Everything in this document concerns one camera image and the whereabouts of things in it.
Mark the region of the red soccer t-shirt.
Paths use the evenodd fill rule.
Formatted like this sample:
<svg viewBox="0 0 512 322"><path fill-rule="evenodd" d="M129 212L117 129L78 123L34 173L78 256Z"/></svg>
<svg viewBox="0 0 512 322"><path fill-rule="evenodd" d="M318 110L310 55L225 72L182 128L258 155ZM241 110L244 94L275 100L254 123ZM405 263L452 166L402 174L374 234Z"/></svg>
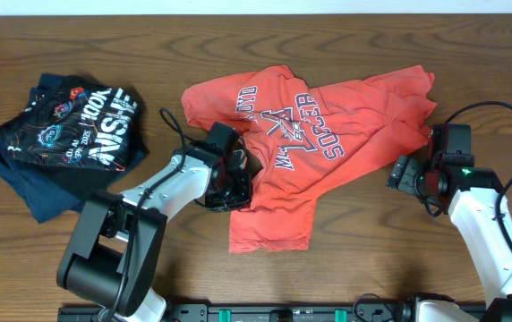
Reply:
<svg viewBox="0 0 512 322"><path fill-rule="evenodd" d="M312 88L279 65L186 89L188 124L235 128L260 162L251 203L230 217L230 251L307 249L324 193L426 143L434 81L416 65Z"/></svg>

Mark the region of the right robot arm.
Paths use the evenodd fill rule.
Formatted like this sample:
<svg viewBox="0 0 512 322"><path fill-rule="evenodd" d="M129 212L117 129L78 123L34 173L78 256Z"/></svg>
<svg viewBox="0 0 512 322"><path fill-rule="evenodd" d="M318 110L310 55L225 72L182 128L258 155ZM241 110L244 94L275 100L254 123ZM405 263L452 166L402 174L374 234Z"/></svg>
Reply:
<svg viewBox="0 0 512 322"><path fill-rule="evenodd" d="M417 198L431 216L448 215L482 284L483 321L512 321L512 217L505 188L469 153L435 152L426 162L401 156L388 186Z"/></svg>

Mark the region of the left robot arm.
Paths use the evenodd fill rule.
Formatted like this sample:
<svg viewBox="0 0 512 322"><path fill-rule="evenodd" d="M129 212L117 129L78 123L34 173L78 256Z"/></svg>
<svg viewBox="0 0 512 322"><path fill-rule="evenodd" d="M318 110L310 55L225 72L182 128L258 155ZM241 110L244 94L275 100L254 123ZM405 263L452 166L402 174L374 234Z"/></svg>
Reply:
<svg viewBox="0 0 512 322"><path fill-rule="evenodd" d="M178 149L142 184L86 203L57 269L57 284L97 304L93 321L160 321L166 300L152 280L167 223L187 204L225 212L248 204L247 153Z"/></svg>

